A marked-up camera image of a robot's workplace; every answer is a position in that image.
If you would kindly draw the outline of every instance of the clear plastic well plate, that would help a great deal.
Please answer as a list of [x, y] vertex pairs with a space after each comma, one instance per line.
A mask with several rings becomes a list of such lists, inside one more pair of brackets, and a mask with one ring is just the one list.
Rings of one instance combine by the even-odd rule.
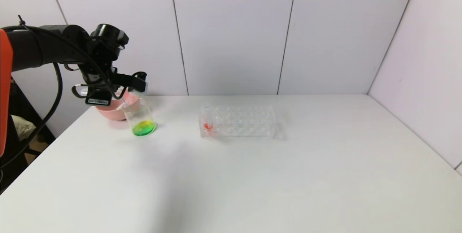
[[271, 106], [203, 105], [199, 113], [201, 137], [274, 137], [276, 120]]

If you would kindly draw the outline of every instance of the green liquid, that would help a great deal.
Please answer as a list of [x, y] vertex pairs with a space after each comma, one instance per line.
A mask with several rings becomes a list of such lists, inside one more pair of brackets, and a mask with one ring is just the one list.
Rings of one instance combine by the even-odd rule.
[[143, 121], [133, 127], [132, 132], [135, 136], [146, 136], [156, 129], [156, 124], [152, 121]]

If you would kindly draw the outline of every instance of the white table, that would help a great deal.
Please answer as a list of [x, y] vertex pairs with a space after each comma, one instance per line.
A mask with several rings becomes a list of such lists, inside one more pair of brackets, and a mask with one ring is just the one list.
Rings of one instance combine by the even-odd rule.
[[[461, 233], [462, 177], [372, 98], [149, 97], [157, 131], [84, 113], [0, 196], [2, 233]], [[202, 139], [272, 105], [278, 139]]]

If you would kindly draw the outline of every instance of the white wall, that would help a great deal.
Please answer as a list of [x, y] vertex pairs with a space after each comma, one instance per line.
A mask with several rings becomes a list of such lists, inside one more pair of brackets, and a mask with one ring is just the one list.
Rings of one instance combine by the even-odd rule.
[[[0, 0], [0, 27], [19, 23], [18, 14], [27, 25], [64, 25], [64, 19], [55, 0]], [[86, 109], [82, 100], [71, 93], [71, 86], [81, 83], [79, 72], [69, 72], [61, 68], [63, 74], [63, 96], [55, 114], [47, 126], [55, 136], [59, 136]], [[13, 73], [25, 96], [43, 118], [53, 105], [57, 92], [57, 81], [53, 65], [44, 65]]]
[[119, 59], [119, 72], [147, 72], [149, 94], [186, 95], [173, 0], [59, 0], [69, 24], [88, 33], [105, 23], [130, 38]]
[[279, 94], [367, 93], [408, 0], [294, 0]]
[[[148, 73], [149, 94], [186, 95], [173, 0], [59, 0], [69, 24], [91, 33], [98, 24], [108, 23], [124, 30], [130, 38], [114, 66], [119, 72]], [[17, 25], [21, 14], [28, 25], [64, 25], [56, 0], [0, 0], [0, 26]], [[74, 97], [71, 87], [82, 83], [79, 71], [61, 68], [64, 92], [61, 103], [47, 125], [59, 136], [88, 106]], [[56, 96], [52, 65], [13, 73], [32, 106], [43, 118]]]
[[410, 0], [370, 95], [452, 167], [462, 160], [462, 0]]
[[276, 94], [292, 0], [175, 0], [189, 93]]

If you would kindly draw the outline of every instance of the robotic arm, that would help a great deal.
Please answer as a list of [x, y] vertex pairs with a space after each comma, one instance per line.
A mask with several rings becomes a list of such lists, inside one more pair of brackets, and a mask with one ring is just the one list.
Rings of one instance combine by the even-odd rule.
[[[110, 105], [112, 98], [121, 99], [126, 89], [144, 94], [147, 90], [146, 73], [124, 75], [117, 72], [112, 62], [128, 43], [124, 31], [99, 24], [90, 35], [80, 26], [9, 26], [0, 29], [1, 63], [1, 116], [0, 156], [3, 154], [8, 115], [8, 96], [11, 72], [48, 63], [77, 64], [88, 87], [85, 98], [88, 105]], [[122, 93], [116, 95], [119, 87]]]

